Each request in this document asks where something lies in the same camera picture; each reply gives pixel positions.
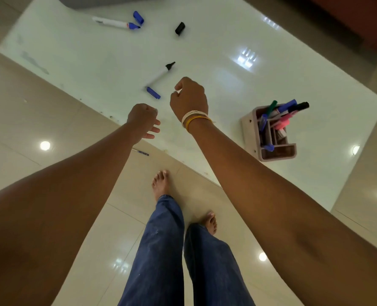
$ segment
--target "white bracelet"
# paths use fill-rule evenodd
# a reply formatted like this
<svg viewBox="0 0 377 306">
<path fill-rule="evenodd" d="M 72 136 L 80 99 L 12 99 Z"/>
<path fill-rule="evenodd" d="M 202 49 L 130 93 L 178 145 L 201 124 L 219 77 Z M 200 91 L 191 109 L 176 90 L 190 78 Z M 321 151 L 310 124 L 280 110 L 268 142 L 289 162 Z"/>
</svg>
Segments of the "white bracelet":
<svg viewBox="0 0 377 306">
<path fill-rule="evenodd" d="M 203 115 L 209 118 L 209 116 L 206 113 L 200 112 L 199 110 L 192 110 L 184 115 L 184 117 L 181 119 L 181 125 L 184 128 L 184 122 L 186 121 L 187 117 L 190 117 L 191 115 Z"/>
</svg>

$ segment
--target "person's left hand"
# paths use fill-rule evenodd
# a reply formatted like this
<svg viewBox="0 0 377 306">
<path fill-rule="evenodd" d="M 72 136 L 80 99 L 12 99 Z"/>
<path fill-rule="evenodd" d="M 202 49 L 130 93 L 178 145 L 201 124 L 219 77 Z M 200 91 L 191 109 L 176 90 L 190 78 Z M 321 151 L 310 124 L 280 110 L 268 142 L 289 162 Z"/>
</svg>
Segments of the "person's left hand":
<svg viewBox="0 0 377 306">
<path fill-rule="evenodd" d="M 136 104 L 132 108 L 126 124 L 130 125 L 131 130 L 138 138 L 137 142 L 139 142 L 141 138 L 155 138 L 153 134 L 149 134 L 148 132 L 160 132 L 160 129 L 154 126 L 160 125 L 160 121 L 157 120 L 156 117 L 157 109 L 147 104 Z"/>
</svg>

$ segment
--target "person's right arm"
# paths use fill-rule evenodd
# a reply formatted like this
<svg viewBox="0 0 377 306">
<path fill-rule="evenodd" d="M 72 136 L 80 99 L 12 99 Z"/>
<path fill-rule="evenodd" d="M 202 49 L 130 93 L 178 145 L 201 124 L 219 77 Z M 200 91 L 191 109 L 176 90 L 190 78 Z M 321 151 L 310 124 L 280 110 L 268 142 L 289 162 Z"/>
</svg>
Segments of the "person's right arm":
<svg viewBox="0 0 377 306">
<path fill-rule="evenodd" d="M 171 95 L 181 121 L 208 113 L 204 88 L 184 77 Z M 305 305 L 377 305 L 377 248 L 302 190 L 254 159 L 212 122 L 188 128 L 226 195 L 289 288 Z"/>
</svg>

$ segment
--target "jeans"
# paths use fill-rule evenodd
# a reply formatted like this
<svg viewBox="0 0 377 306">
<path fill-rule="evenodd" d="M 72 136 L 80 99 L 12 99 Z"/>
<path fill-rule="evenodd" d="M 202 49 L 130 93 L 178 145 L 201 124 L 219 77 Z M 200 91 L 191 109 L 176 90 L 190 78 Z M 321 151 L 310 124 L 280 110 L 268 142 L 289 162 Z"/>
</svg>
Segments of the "jeans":
<svg viewBox="0 0 377 306">
<path fill-rule="evenodd" d="M 118 306 L 183 306 L 183 247 L 195 306 L 254 305 L 230 247 L 200 224 L 188 227 L 184 241 L 180 206 L 171 196 L 162 195 L 146 225 Z"/>
</svg>

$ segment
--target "white marker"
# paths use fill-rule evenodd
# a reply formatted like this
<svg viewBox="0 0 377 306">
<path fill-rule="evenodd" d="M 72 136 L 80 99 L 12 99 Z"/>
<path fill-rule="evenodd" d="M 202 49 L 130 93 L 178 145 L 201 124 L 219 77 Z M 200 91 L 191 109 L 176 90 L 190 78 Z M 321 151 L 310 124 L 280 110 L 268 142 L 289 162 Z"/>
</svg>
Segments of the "white marker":
<svg viewBox="0 0 377 306">
<path fill-rule="evenodd" d="M 104 24 L 107 26 L 117 27 L 117 28 L 124 28 L 124 29 L 140 29 L 138 25 L 132 24 L 131 22 L 123 22 L 119 20 L 113 20 L 113 19 L 106 19 L 102 17 L 92 17 L 92 20 L 99 24 Z"/>
<path fill-rule="evenodd" d="M 164 66 L 161 69 L 161 71 L 159 71 L 156 75 L 154 75 L 153 78 L 145 84 L 144 88 L 146 89 L 146 87 L 150 87 L 151 84 L 153 84 L 156 80 L 158 80 L 160 77 L 162 77 L 168 71 L 170 71 L 170 69 L 171 69 L 171 67 L 173 66 L 174 63 L 175 62 L 172 62 L 172 63 L 169 63 L 166 66 Z"/>
</svg>

